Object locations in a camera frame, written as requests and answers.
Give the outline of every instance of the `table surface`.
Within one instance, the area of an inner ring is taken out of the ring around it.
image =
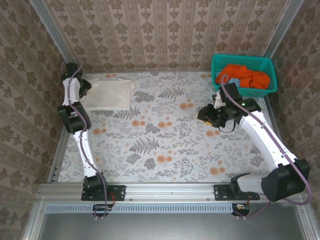
[[[229,182],[238,174],[267,174],[260,151],[240,126],[222,133],[197,120],[215,93],[209,72],[95,73],[83,78],[135,83],[130,110],[88,112],[92,153],[107,182]],[[264,99],[256,101],[271,125]],[[232,126],[229,121],[224,131]],[[83,174],[70,136],[58,180],[81,182]]]

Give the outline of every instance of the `patterned wallpaper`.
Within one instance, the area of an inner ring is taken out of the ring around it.
[[[62,124],[62,56],[27,0],[0,1],[0,239],[19,239]]]
[[[289,0],[45,0],[88,72],[210,69],[261,56]]]
[[[311,164],[312,207],[320,223],[320,1],[305,0],[272,58],[271,97],[282,139]]]

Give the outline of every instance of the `blue object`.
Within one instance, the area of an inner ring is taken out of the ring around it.
[[[216,84],[217,77],[215,73],[221,72],[229,64],[245,65],[250,70],[266,73],[270,78],[268,89],[238,87],[238,91],[242,96],[263,98],[268,93],[277,91],[278,84],[275,67],[269,58],[260,56],[215,54],[213,55],[211,62],[211,78],[216,92],[220,88],[220,85]]]
[[[231,78],[229,80],[229,83],[232,84],[232,83],[235,83],[235,85],[239,88],[240,87],[240,80],[238,78]]]

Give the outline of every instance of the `metal bracket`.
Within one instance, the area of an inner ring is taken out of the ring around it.
[[[126,196],[126,186],[125,185],[108,185],[107,201],[112,203],[113,201],[124,201]],[[87,192],[82,192],[82,201],[104,201],[105,193],[103,190],[90,195]]]
[[[244,192],[237,197],[231,191],[230,184],[217,184],[214,185],[214,197],[216,201],[247,201],[260,200],[260,195],[255,192]]]

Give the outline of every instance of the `folded towel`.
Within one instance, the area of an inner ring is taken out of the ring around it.
[[[81,99],[85,110],[129,110],[134,86],[132,80],[88,80],[92,88]]]

